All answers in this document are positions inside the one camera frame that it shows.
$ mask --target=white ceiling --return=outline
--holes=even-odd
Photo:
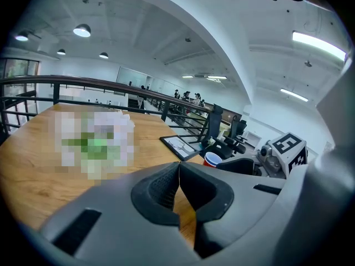
[[[314,35],[348,52],[350,44],[335,15],[291,0],[228,3],[245,28],[258,86],[274,91],[286,88],[318,103],[338,79],[343,64],[320,50],[296,44],[292,31]],[[92,36],[85,41],[73,34],[73,28],[81,23],[90,25],[92,30]],[[42,39],[21,43],[11,38],[10,46],[36,51],[40,43],[50,43],[48,53],[55,55],[59,46],[68,43],[111,44],[135,48],[147,58],[156,58],[177,76],[230,76],[220,58],[195,32],[163,9],[142,0],[34,0],[12,34],[23,29]],[[305,66],[308,60],[313,67]],[[233,78],[215,85],[236,85],[230,80]]]

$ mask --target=red cup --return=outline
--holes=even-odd
[[[205,154],[204,166],[216,167],[219,163],[222,162],[222,159],[212,152],[207,152]]]

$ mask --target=office chair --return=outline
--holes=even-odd
[[[225,160],[232,156],[233,151],[239,152],[241,154],[245,153],[245,147],[242,147],[240,145],[237,146],[238,142],[234,143],[234,145],[229,145],[228,143],[217,139],[217,136],[220,131],[222,113],[223,108],[214,104],[213,110],[207,118],[209,121],[207,135],[201,142],[202,146],[206,148],[200,152],[200,155],[202,157],[204,157],[207,152],[213,152],[216,155],[220,156],[223,160]],[[208,140],[211,137],[215,140],[215,143],[212,146],[208,147]]]
[[[232,139],[237,138],[241,141],[246,140],[244,137],[241,136],[244,133],[245,127],[246,127],[246,121],[245,120],[237,121],[237,116],[235,115],[231,123],[231,129],[229,131],[228,137]]]
[[[208,146],[208,140],[212,137],[213,139],[217,139],[217,136],[220,132],[220,125],[222,121],[222,113],[223,113],[223,108],[220,107],[219,105],[214,104],[214,107],[212,109],[212,112],[209,113],[208,115],[208,131],[206,133],[206,136],[203,138],[201,141],[201,144],[203,147]]]
[[[227,143],[229,148],[240,154],[244,154],[246,151],[245,146],[242,145],[242,143],[244,143],[243,139],[245,138],[239,136],[243,134],[245,127],[246,121],[237,121],[237,116],[235,115],[231,123],[229,135],[224,140],[224,142]]]
[[[255,169],[254,161],[250,158],[237,158],[235,160],[222,162],[219,163],[216,168],[243,175],[261,176],[261,172]]]

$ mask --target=desk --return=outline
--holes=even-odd
[[[17,220],[38,229],[58,208],[78,197],[100,181],[88,180],[80,167],[62,167],[60,153],[54,152],[54,135],[48,129],[56,111],[110,111],[98,106],[56,104],[20,127],[0,146],[1,190]],[[129,167],[116,167],[118,177],[123,173],[178,161],[179,159],[159,140],[175,135],[159,116],[134,112],[134,145],[139,153]],[[199,155],[189,162],[203,163]],[[179,188],[174,212],[180,215],[180,232],[193,245],[195,211]]]

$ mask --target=fluorescent light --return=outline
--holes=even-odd
[[[26,42],[28,41],[28,34],[26,32],[20,32],[15,38],[20,42]]]
[[[207,78],[210,78],[210,79],[227,79],[227,77],[224,77],[224,76],[207,76]]]
[[[293,32],[292,39],[295,42],[302,42],[320,48],[343,61],[345,60],[346,53],[344,51],[342,51],[341,49],[335,47],[330,43],[325,42],[324,40],[303,33],[297,33],[297,32]]]
[[[216,82],[216,83],[220,83],[221,82],[219,79],[207,78],[207,80],[210,80],[210,81]]]
[[[65,50],[64,49],[60,49],[60,50],[57,51],[57,54],[65,55]]]
[[[73,32],[84,38],[88,38],[91,35],[91,29],[87,24],[78,25],[75,29],[73,29]]]
[[[99,56],[104,59],[109,59],[109,55],[106,52],[102,52]]]
[[[297,94],[295,94],[295,93],[293,93],[293,92],[291,92],[291,91],[288,91],[288,90],[285,90],[285,89],[281,89],[281,91],[282,91],[283,93],[285,93],[285,94],[292,95],[292,96],[294,96],[294,97],[296,97],[296,98],[298,98],[298,99],[300,99],[300,100],[308,101],[306,98],[304,98],[304,97],[302,97],[302,96],[300,96],[300,95],[297,95]]]

